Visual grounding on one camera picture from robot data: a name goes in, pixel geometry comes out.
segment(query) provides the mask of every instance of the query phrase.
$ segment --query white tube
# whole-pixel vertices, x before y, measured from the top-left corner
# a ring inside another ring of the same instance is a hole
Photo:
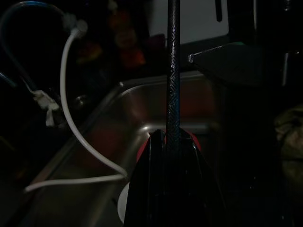
[[[112,176],[100,176],[100,177],[92,177],[92,178],[83,178],[83,179],[70,179],[70,180],[49,180],[42,181],[30,185],[24,189],[25,192],[31,192],[38,188],[42,188],[45,186],[51,185],[73,185],[73,184],[87,184],[87,183],[99,183],[99,182],[109,182],[109,181],[118,181],[123,180],[124,176],[121,174],[112,175]]]
[[[75,38],[80,37],[83,35],[83,31],[75,28],[72,30],[70,37],[67,39],[63,54],[62,54],[62,61],[61,61],[61,72],[60,72],[60,94],[61,94],[61,103],[62,109],[66,118],[66,121],[71,128],[71,131],[74,133],[75,137],[79,140],[79,142],[83,145],[83,147],[91,153],[96,159],[100,162],[104,163],[108,167],[116,170],[120,175],[111,175],[111,176],[100,176],[100,177],[92,177],[92,178],[83,178],[83,179],[67,179],[67,180],[48,180],[43,182],[38,182],[32,184],[25,188],[25,192],[30,192],[32,190],[50,186],[50,185],[64,185],[64,184],[84,184],[84,183],[98,183],[98,182],[107,182],[107,181],[117,181],[121,179],[127,178],[127,172],[117,165],[116,163],[112,162],[111,160],[104,157],[102,154],[97,152],[80,134],[79,130],[77,129],[74,121],[71,118],[71,113],[67,105],[66,99],[66,91],[65,91],[65,78],[66,78],[66,63],[68,58],[68,52],[70,50],[71,44]]]

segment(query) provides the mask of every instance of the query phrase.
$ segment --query black rod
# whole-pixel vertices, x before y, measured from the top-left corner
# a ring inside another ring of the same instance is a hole
[[[180,154],[180,0],[168,1],[166,152]]]

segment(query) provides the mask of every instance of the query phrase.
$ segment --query textured black shaft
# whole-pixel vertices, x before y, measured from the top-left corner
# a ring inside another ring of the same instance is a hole
[[[180,154],[180,0],[168,3],[166,152],[173,158]]]

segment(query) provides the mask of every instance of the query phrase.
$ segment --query stainless steel sink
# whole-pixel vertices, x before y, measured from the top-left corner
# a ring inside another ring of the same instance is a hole
[[[199,72],[181,75],[181,127],[194,133],[214,167],[218,150],[214,94]],[[96,108],[81,130],[88,142],[131,174],[136,154],[149,134],[165,129],[166,77],[120,83]],[[37,176],[83,178],[114,173],[72,138]],[[28,220],[35,226],[122,226],[116,202],[126,182],[51,186],[39,192]]]

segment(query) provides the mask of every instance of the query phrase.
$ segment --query sink basin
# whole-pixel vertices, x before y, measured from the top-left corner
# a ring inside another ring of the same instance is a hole
[[[215,171],[219,125],[211,85],[201,73],[181,74],[180,108],[181,127],[197,136],[203,155]],[[139,147],[150,133],[165,129],[165,116],[166,76],[136,79],[121,82],[112,90],[80,129],[96,150],[131,175]],[[34,183],[114,173],[71,138]],[[116,203],[126,184],[121,181],[43,188],[28,219],[43,227],[122,226]]]

